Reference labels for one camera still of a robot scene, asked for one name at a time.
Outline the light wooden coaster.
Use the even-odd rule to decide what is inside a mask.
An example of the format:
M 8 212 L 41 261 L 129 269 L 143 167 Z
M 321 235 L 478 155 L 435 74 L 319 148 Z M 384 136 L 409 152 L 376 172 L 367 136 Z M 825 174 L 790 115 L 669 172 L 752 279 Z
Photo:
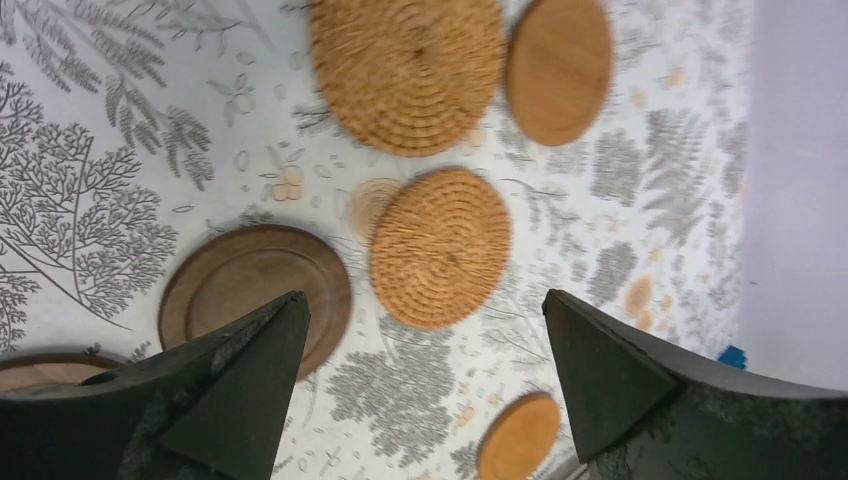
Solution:
M 513 29 L 505 78 L 513 119 L 527 137 L 561 146 L 593 124 L 610 90 L 613 46 L 599 1 L 532 2 Z
M 510 404 L 482 439 L 479 478 L 528 479 L 556 443 L 560 420 L 557 402 L 545 392 L 527 394 Z

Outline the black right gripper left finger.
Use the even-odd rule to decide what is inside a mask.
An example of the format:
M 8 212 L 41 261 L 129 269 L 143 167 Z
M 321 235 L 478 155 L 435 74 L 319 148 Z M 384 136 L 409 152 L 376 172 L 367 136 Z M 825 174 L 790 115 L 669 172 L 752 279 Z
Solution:
M 71 385 L 1 397 L 5 479 L 267 479 L 310 325 L 286 293 L 209 334 Z

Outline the woven rattan coaster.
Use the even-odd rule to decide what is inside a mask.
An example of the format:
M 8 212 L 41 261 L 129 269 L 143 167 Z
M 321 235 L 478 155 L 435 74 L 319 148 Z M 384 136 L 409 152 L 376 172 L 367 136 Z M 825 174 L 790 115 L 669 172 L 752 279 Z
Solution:
M 318 83 L 342 126 L 403 157 L 461 143 L 505 66 L 496 1 L 314 1 L 310 28 Z
M 370 273 L 377 299 L 401 324 L 452 326 L 494 293 L 510 260 L 512 221 L 497 189 L 460 167 L 404 188 L 380 217 Z

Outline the dark wooden coaster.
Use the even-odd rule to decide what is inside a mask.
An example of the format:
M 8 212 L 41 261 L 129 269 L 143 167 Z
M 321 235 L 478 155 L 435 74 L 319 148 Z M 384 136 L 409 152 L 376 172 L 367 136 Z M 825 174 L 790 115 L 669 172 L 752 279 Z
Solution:
M 123 366 L 116 360 L 85 353 L 43 353 L 1 361 L 1 392 L 75 385 Z
M 163 350 L 217 330 L 290 292 L 305 293 L 311 314 L 299 378 L 325 364 L 351 315 L 352 287 L 339 255 L 291 226 L 258 225 L 198 248 L 164 290 L 158 315 Z

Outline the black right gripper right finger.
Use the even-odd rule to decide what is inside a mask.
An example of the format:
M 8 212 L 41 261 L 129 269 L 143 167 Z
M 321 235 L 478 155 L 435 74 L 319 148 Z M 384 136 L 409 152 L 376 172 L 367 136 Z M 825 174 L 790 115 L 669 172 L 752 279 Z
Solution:
M 542 311 L 596 479 L 843 479 L 847 395 L 740 370 L 562 290 Z

